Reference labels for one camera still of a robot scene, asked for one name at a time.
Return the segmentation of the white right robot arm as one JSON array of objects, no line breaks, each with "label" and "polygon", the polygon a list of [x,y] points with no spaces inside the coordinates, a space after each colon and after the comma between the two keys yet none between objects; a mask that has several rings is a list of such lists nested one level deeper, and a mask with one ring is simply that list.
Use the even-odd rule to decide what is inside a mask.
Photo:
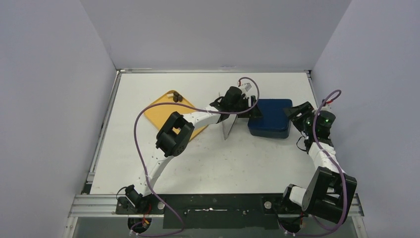
[{"label": "white right robot arm", "polygon": [[340,167],[330,130],[336,116],[327,107],[318,112],[309,103],[284,108],[287,118],[304,135],[305,152],[312,159],[315,173],[306,188],[290,184],[280,198],[286,212],[300,209],[306,214],[343,223],[348,215],[357,180]]}]

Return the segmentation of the metal tweezers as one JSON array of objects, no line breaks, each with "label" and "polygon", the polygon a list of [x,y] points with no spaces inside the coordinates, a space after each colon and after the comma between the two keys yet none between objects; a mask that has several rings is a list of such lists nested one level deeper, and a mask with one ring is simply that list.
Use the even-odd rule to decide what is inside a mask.
[{"label": "metal tweezers", "polygon": [[232,131],[234,123],[236,122],[237,115],[236,114],[221,114],[220,119],[221,119],[220,124],[221,124],[223,139],[227,140]]}]

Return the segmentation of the blue box lid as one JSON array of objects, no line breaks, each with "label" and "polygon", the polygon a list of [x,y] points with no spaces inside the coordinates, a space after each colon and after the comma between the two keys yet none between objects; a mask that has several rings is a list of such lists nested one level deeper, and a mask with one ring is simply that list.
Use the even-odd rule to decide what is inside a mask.
[{"label": "blue box lid", "polygon": [[250,134],[265,138],[288,138],[291,123],[283,109],[292,107],[292,100],[259,99],[257,106],[262,117],[249,119],[247,126]]}]

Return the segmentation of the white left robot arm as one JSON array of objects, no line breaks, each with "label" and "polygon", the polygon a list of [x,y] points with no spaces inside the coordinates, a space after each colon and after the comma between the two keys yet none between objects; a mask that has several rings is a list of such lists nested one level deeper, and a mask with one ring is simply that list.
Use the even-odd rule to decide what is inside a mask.
[{"label": "white left robot arm", "polygon": [[148,160],[141,159],[144,174],[140,187],[130,185],[125,189],[129,207],[136,213],[149,206],[149,196],[168,163],[187,148],[193,132],[199,128],[225,121],[231,115],[251,118],[258,114],[259,95],[247,96],[250,83],[231,86],[225,95],[218,97],[204,109],[195,109],[188,114],[172,112],[156,135],[156,152]]}]

